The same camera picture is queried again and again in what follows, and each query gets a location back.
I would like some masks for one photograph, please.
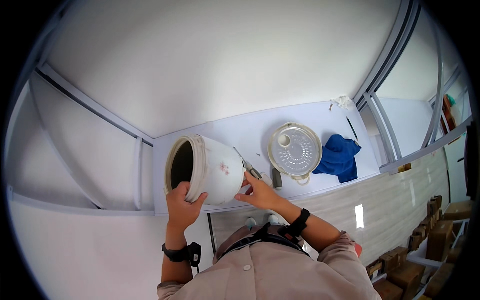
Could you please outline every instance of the pink flower print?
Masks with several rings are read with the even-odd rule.
[[[220,163],[220,170],[222,172],[225,172],[225,175],[230,174],[230,171],[228,170],[228,166],[224,162]]]

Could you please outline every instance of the white countertop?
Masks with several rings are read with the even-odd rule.
[[[315,102],[252,112],[208,122],[154,139],[153,181],[155,215],[168,214],[163,192],[165,163],[176,139],[188,133],[197,133],[225,145],[236,147],[242,156],[259,172],[265,172],[271,176],[272,166],[268,159],[267,144],[275,129],[287,122],[300,123],[310,127],[317,133],[322,144],[325,145],[332,134],[341,134],[344,138],[355,139],[347,122],[347,116],[355,129],[359,144],[362,147],[360,152],[355,155],[358,179],[340,184],[336,175],[311,174],[310,183],[306,186],[300,186],[290,177],[282,174],[283,188],[277,191],[277,193],[289,200],[302,199],[379,174],[373,148],[360,113],[356,109],[346,110],[339,108],[336,104],[333,105],[332,110],[329,110],[331,103]],[[232,200],[221,206],[203,205],[202,212],[228,211],[248,206],[250,205],[245,202]]]

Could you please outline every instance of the black watch strap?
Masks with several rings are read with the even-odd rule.
[[[190,265],[192,267],[197,267],[198,272],[198,264],[200,263],[202,247],[196,242],[192,242],[190,245],[185,246],[180,250],[169,250],[165,247],[165,243],[163,243],[162,251],[171,262],[179,263],[183,261],[190,261]]]
[[[299,240],[297,239],[297,236],[299,236],[301,232],[307,227],[307,224],[305,224],[305,222],[307,222],[309,216],[310,212],[303,208],[300,212],[300,216],[296,218],[292,224],[281,227],[278,230],[278,233],[292,243],[298,243]]]
[[[168,250],[165,247],[165,243],[163,243],[162,251],[168,257],[168,259],[170,259],[171,262],[179,263],[189,260],[188,246],[185,246],[180,250]]]

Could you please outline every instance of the blue towel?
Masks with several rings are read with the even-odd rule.
[[[334,134],[325,146],[320,164],[313,170],[314,174],[337,175],[340,183],[357,179],[357,164],[355,154],[361,147],[354,140],[344,139],[340,134]]]

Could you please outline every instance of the sneaker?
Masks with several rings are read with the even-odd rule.
[[[257,225],[257,222],[251,216],[245,220],[245,226],[247,226],[248,229],[251,229],[255,225]]]
[[[279,224],[279,220],[278,220],[278,217],[274,214],[270,214],[268,215],[268,219],[267,219],[267,222],[270,222],[270,224]]]

